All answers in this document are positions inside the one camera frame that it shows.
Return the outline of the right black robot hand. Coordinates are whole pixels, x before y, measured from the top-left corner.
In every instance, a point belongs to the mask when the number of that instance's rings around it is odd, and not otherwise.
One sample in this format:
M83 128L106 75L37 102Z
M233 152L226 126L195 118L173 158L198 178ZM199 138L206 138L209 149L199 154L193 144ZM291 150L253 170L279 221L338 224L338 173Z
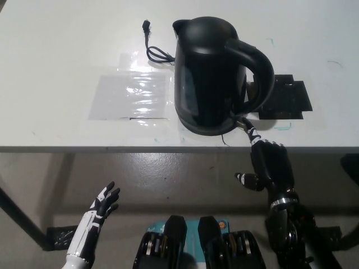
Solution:
M268 191L268 204L274 208L281 203L294 203L299 197L294 190L294 176L287 149L281 143L264 139L247 119L239 121L251 144L253 174L236 173L236 179L247 189Z

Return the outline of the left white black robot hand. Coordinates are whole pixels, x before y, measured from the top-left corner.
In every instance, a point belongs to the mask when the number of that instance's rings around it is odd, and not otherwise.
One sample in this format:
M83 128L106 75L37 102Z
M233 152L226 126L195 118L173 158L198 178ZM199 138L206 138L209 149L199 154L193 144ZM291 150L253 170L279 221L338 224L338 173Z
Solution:
M114 182L104 187L84 213L67 251L67 257L78 258L88 267L95 260L95 249L105 220L118 208L120 189L113 187Z

